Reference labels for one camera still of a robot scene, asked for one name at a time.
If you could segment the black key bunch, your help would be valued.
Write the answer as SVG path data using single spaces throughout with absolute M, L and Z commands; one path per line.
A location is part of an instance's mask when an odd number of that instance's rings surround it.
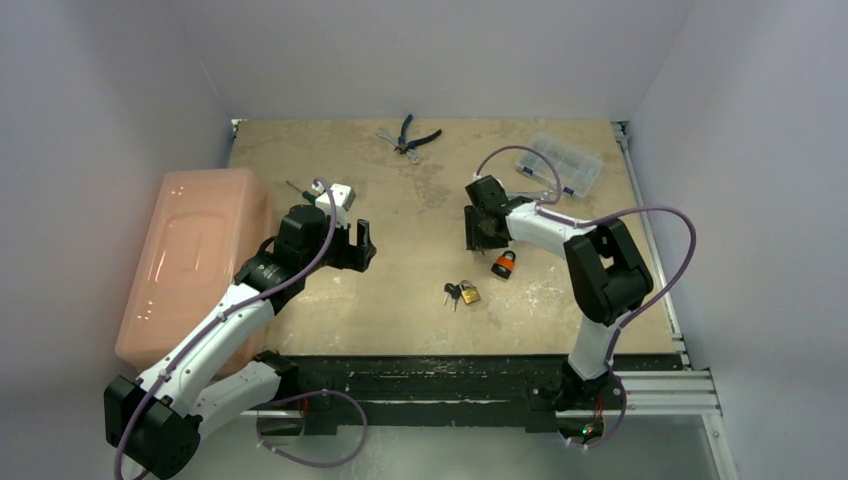
M 444 305 L 451 305 L 451 310 L 455 312 L 458 307 L 459 299 L 461 298 L 462 290 L 459 284 L 445 283 L 443 286 L 445 292 Z

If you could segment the brass padlock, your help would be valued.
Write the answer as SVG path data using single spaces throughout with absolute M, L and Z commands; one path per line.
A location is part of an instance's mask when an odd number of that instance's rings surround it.
M 462 280 L 459 283 L 460 294 L 463 302 L 466 305 L 471 305 L 481 300 L 478 288 L 469 280 Z

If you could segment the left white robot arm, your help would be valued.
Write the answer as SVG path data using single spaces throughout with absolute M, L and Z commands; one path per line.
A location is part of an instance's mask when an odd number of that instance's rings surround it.
M 106 387 L 114 478 L 123 478 L 127 463 L 136 468 L 138 479 L 174 477 L 207 436 L 256 406 L 305 408 L 316 397 L 337 397 L 361 411 L 347 393 L 300 387 L 297 367 L 283 365 L 271 352 L 254 356 L 223 379 L 216 375 L 304 290 L 309 274 L 322 267 L 364 272 L 376 253 L 367 220 L 351 224 L 334 204 L 292 207 L 277 234 L 259 244 L 198 326 L 136 378 L 119 375 Z

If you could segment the orange black padlock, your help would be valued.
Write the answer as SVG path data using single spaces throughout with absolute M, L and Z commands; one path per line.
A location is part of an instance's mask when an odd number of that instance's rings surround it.
M 508 280 L 515 268 L 517 254 L 512 250 L 506 250 L 491 265 L 490 271 L 502 278 Z

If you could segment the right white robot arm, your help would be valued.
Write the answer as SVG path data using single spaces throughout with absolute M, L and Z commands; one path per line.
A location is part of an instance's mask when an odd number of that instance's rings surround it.
M 584 407 L 611 378 L 614 345 L 654 282 L 622 220 L 577 220 L 524 196 L 509 196 L 491 175 L 465 188 L 466 247 L 472 251 L 524 242 L 565 260 L 574 299 L 582 314 L 574 347 L 560 382 L 542 397 L 558 411 Z

